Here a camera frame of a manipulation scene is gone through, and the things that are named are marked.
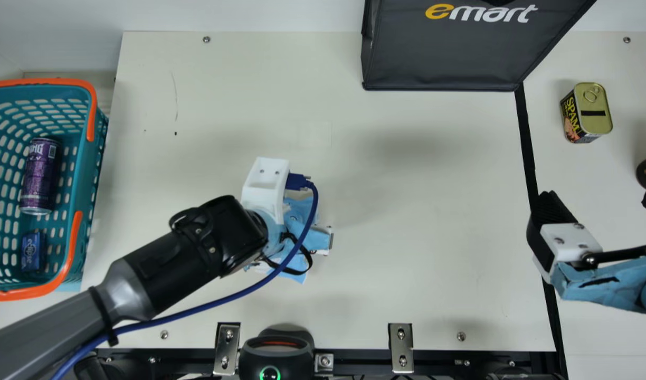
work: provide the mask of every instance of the purple can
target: purple can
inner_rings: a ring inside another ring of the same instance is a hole
[[[60,142],[43,137],[30,141],[21,192],[21,212],[29,215],[51,212],[61,158]]]

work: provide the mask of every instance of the black bag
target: black bag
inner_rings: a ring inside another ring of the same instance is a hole
[[[593,3],[366,0],[363,87],[513,91]]]

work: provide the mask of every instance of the blue cable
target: blue cable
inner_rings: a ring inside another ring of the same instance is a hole
[[[147,329],[148,327],[163,325],[164,323],[173,322],[174,320],[179,320],[180,318],[189,317],[190,315],[194,315],[195,313],[212,309],[234,300],[238,300],[238,298],[247,296],[250,293],[253,293],[254,291],[265,286],[267,283],[269,283],[269,281],[272,281],[276,276],[279,275],[279,273],[281,273],[288,266],[292,258],[294,258],[297,252],[299,252],[299,248],[304,243],[304,239],[307,237],[307,233],[309,233],[309,229],[311,229],[311,225],[314,223],[314,217],[316,216],[316,209],[318,207],[318,190],[316,189],[316,186],[309,181],[307,181],[306,187],[311,188],[311,191],[313,192],[313,201],[311,202],[311,212],[309,212],[309,217],[307,218],[307,221],[304,223],[304,229],[302,230],[302,234],[299,235],[297,242],[294,244],[294,246],[292,247],[292,250],[287,255],[287,257],[279,264],[279,266],[276,269],[274,269],[272,272],[267,274],[266,277],[264,277],[262,280],[258,281],[257,283],[254,283],[252,286],[249,286],[241,291],[237,291],[236,293],[231,294],[229,296],[219,298],[219,300],[210,301],[208,303],[204,303],[203,305],[199,305],[191,309],[183,310],[177,313],[172,313],[171,315],[166,317],[156,318],[152,320],[147,320],[145,322],[138,322],[138,323],[133,323],[132,325],[119,327],[118,329],[114,329],[114,334],[121,335],[135,330]],[[74,355],[72,355],[65,363],[63,363],[63,365],[60,366],[58,370],[55,371],[55,374],[53,374],[53,377],[51,377],[50,380],[62,380],[62,378],[67,374],[67,372],[69,372],[74,367],[74,365],[76,365],[78,361],[83,359],[84,356],[88,355],[89,352],[93,351],[97,346],[99,346],[99,344],[103,343],[104,341],[107,341],[107,339],[108,339],[108,336],[106,334],[101,334],[101,335],[98,335],[95,339],[93,339],[89,343],[85,344],[82,348],[79,349],[79,351],[75,352]]]

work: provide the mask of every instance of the emart logo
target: emart logo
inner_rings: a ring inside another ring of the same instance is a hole
[[[530,5],[526,8],[506,8],[506,7],[471,7],[464,5],[455,7],[451,4],[436,4],[426,10],[426,16],[432,20],[440,20],[449,17],[451,20],[460,19],[461,21],[468,21],[473,15],[473,21],[485,22],[511,22],[518,21],[526,24],[529,22],[527,15],[530,12],[537,11],[536,5]]]

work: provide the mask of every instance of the black robot arm segment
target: black robot arm segment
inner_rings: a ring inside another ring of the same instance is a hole
[[[180,212],[169,224],[169,233],[113,262],[98,286],[0,330],[0,378],[42,375],[116,323],[152,319],[237,271],[267,243],[262,219],[230,195]]]

